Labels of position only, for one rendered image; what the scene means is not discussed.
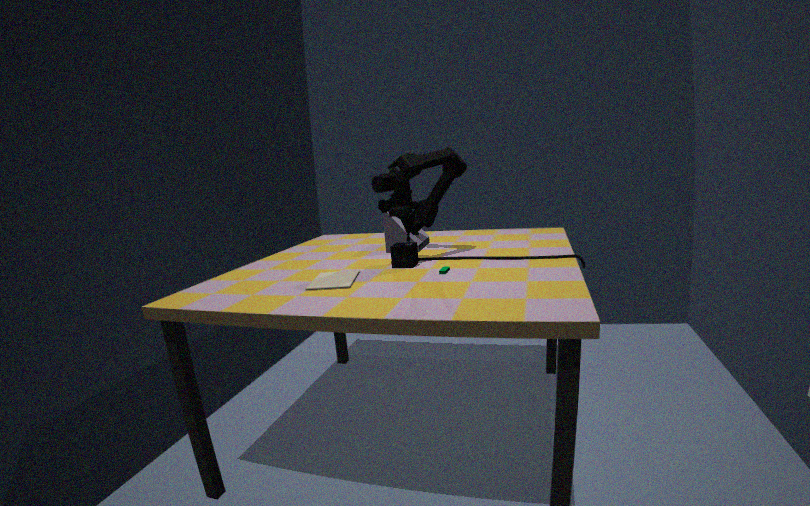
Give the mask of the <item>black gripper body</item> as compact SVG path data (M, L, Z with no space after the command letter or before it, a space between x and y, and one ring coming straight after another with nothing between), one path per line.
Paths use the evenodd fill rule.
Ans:
M412 201L412 190L410 187L402 189L394 189L393 196L395 196L396 207L389 210L389 217L401 216L413 212L411 209L419 209L420 203Z

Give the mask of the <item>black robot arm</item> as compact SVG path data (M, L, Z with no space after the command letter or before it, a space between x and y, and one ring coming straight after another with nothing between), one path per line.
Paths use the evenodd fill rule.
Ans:
M442 164L443 174L439 181L428 198L419 201L420 208L414 209L416 215L411 230L413 235L419 235L418 231L423 226L428 228L433 225L440 200L453 183L454 178L461 176L466 171L467 164L449 147L422 155L406 153L387 167L389 173L380 174L372 179L372 188L377 193L407 188L410 187L409 180L419 175L422 170ZM398 171L396 166L401 171ZM384 199L378 201L378 209L381 209L382 213L388 212L393 207L396 207L393 194L386 201Z

